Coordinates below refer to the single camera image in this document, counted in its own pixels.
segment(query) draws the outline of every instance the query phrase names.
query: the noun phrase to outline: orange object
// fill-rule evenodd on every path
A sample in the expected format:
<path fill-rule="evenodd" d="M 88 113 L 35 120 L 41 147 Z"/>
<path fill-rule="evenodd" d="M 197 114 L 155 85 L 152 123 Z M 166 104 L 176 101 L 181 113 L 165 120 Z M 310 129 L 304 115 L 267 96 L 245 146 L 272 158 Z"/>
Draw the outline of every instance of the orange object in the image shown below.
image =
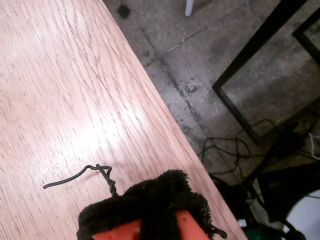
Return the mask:
<path fill-rule="evenodd" d="M 209 240 L 202 228 L 187 210 L 176 212 L 182 240 Z M 127 223 L 95 235 L 95 240 L 139 240 L 141 220 Z"/>

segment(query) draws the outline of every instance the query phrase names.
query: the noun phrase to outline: concrete floor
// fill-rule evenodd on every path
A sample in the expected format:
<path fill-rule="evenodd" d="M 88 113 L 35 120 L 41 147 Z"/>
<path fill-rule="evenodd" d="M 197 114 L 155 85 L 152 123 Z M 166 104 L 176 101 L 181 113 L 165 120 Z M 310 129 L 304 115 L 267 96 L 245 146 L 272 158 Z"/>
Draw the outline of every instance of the concrete floor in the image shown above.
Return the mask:
<path fill-rule="evenodd" d="M 234 138 L 241 130 L 211 87 L 279 0 L 195 0 L 189 18 L 184 16 L 185 2 L 105 0 L 172 116 L 199 153 L 206 138 Z M 131 9 L 129 18 L 118 15 L 120 4 Z M 270 119 L 280 124 L 319 97 L 320 68 L 291 35 L 318 7 L 319 0 L 309 0 L 223 87 L 250 123 Z M 308 35 L 320 43 L 319 21 Z M 259 128 L 268 129 L 267 124 Z M 241 137 L 254 154 L 263 154 L 268 147 L 268 143 L 256 146 L 246 134 Z M 215 143 L 234 152 L 233 143 Z M 233 169 L 234 161 L 233 156 L 211 149 L 203 164 L 208 172 L 221 172 Z M 260 161 L 244 160 L 243 175 Z M 293 161 L 312 162 L 292 157 L 273 167 L 284 168 Z M 238 170 L 219 177 L 229 184 L 241 181 Z"/>

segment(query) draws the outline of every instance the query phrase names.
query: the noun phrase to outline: black metal frame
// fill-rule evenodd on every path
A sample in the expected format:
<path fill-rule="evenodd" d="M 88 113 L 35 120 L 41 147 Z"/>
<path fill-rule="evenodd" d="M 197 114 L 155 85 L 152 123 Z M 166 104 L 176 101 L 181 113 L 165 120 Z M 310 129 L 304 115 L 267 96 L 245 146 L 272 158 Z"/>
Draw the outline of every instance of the black metal frame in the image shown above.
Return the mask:
<path fill-rule="evenodd" d="M 282 0 L 276 8 L 272 11 L 270 16 L 264 21 L 261 27 L 252 36 L 249 42 L 244 46 L 240 53 L 235 57 L 232 63 L 226 68 L 219 79 L 212 86 L 218 97 L 222 100 L 224 105 L 232 113 L 239 124 L 244 128 L 246 133 L 251 139 L 259 144 L 274 134 L 274 129 L 270 130 L 266 134 L 260 136 L 251 127 L 250 123 L 242 115 L 242 113 L 233 104 L 227 94 L 222 90 L 222 86 L 240 69 L 242 68 L 249 59 L 251 59 L 256 52 L 261 49 L 265 43 L 301 8 L 301 6 L 307 0 Z M 294 37 L 299 43 L 308 51 L 308 53 L 319 63 L 319 51 L 312 44 L 312 42 L 304 35 L 304 31 L 308 29 L 316 20 L 319 9 L 312 14 L 296 31 L 294 31 Z M 320 98 L 311 103 L 309 106 L 292 116 L 286 122 L 282 123 L 279 127 L 284 126 L 288 121 L 296 119 L 301 113 L 314 105 L 320 105 Z"/>
<path fill-rule="evenodd" d="M 303 22 L 292 35 L 304 47 L 304 49 L 311 55 L 311 57 L 320 65 L 320 50 L 309 40 L 305 35 L 305 31 L 310 28 L 316 21 L 320 19 L 320 7 Z"/>

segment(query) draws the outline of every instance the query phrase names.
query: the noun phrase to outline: wooden table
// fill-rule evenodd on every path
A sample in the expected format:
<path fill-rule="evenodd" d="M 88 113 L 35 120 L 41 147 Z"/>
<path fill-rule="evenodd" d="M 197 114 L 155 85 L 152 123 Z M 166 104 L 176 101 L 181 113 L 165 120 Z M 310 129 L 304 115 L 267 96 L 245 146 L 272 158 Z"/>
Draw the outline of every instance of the wooden table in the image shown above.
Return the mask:
<path fill-rule="evenodd" d="M 214 224 L 246 239 L 101 0 L 1 3 L 1 239 L 71 240 L 79 212 L 183 169 Z"/>

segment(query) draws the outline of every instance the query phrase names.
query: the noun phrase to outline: black sponge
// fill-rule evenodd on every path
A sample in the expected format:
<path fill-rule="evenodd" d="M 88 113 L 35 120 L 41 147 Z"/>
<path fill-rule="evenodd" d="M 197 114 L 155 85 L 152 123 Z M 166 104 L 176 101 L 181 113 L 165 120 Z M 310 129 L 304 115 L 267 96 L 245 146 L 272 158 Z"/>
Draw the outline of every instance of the black sponge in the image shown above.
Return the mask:
<path fill-rule="evenodd" d="M 181 170 L 169 170 L 156 179 L 130 187 L 122 196 L 113 196 L 87 206 L 79 215 L 78 240 L 141 219 L 140 240 L 180 240 L 176 211 L 188 210 L 210 239 L 227 234 L 212 225 L 207 200 L 191 192 L 188 177 Z"/>

